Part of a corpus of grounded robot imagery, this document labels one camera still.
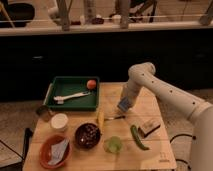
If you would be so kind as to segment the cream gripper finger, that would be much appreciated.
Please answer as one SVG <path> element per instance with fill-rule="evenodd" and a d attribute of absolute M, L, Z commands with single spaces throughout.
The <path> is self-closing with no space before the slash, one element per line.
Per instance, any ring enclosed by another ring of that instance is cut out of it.
<path fill-rule="evenodd" d="M 132 109 L 134 107 L 135 103 L 129 103 L 127 104 L 127 111 L 129 111 L 130 109 Z"/>

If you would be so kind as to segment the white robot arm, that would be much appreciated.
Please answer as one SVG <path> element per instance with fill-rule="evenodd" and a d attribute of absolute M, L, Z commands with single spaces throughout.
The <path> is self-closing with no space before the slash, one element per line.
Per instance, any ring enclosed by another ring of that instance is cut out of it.
<path fill-rule="evenodd" d="M 213 104 L 154 76 L 151 62 L 135 64 L 128 69 L 128 81 L 123 85 L 118 108 L 132 108 L 142 87 L 159 99 L 173 105 L 194 125 L 189 165 L 191 171 L 213 171 Z"/>

